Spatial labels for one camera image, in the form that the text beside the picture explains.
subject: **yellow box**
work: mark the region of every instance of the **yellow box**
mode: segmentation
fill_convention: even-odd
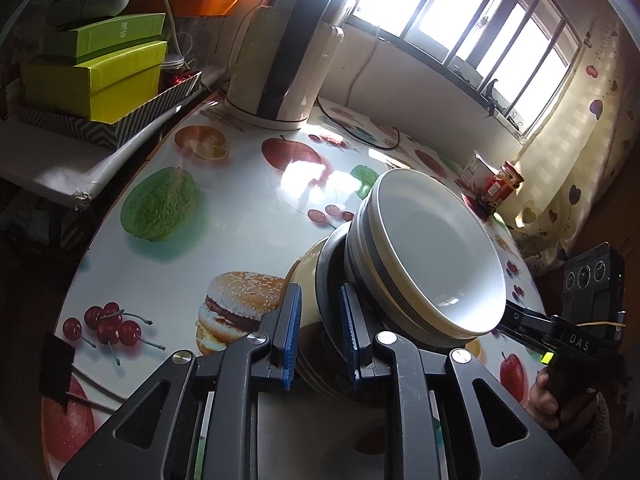
[[[27,102],[112,124],[158,94],[165,41],[69,66],[38,58],[22,66]]]

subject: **kettle handle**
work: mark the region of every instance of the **kettle handle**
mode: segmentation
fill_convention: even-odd
[[[331,0],[298,0],[273,57],[258,104],[257,115],[276,120],[282,102],[296,78],[316,27]]]

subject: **barcode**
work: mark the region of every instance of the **barcode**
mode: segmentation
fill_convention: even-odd
[[[500,190],[500,188],[500,183],[494,182],[494,184],[487,190],[487,193],[489,194],[489,196],[493,196]]]

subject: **stacked bowl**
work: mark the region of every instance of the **stacked bowl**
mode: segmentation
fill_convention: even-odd
[[[345,272],[382,321],[422,348],[455,348],[504,313],[504,274],[478,219],[414,170],[380,176],[347,234]]]

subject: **red-lidded jar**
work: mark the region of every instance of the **red-lidded jar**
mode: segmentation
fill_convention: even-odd
[[[500,171],[489,179],[486,188],[478,195],[478,205],[487,215],[492,215],[500,204],[520,187],[524,179],[510,162],[505,162]]]

